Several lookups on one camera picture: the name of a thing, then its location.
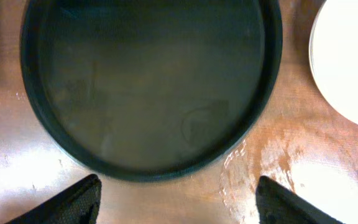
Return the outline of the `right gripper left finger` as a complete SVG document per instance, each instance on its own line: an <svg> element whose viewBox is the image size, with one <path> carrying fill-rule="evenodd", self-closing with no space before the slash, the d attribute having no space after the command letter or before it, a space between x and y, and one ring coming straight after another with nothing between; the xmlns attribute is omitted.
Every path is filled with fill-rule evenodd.
<svg viewBox="0 0 358 224"><path fill-rule="evenodd" d="M90 174L8 224L95 224L101 205L101 181Z"/></svg>

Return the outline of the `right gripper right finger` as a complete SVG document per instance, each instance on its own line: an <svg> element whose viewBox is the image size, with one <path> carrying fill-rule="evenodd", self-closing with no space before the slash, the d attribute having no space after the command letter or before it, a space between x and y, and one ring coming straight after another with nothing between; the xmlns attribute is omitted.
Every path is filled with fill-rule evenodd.
<svg viewBox="0 0 358 224"><path fill-rule="evenodd" d="M340 224L278 182L261 176L255 191L260 224Z"/></svg>

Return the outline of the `cream plate top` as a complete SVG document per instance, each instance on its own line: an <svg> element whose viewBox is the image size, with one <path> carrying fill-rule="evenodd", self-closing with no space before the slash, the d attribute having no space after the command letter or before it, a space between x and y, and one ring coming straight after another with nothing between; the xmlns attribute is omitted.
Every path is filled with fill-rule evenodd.
<svg viewBox="0 0 358 224"><path fill-rule="evenodd" d="M313 79L325 100L358 124L358 0L326 0L309 40Z"/></svg>

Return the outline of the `black round tray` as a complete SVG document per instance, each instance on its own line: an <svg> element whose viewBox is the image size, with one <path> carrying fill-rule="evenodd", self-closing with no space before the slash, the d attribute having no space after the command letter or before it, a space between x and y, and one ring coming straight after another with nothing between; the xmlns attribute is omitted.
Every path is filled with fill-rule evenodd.
<svg viewBox="0 0 358 224"><path fill-rule="evenodd" d="M233 148L282 56L278 1L27 1L22 77L42 126L80 164L175 179Z"/></svg>

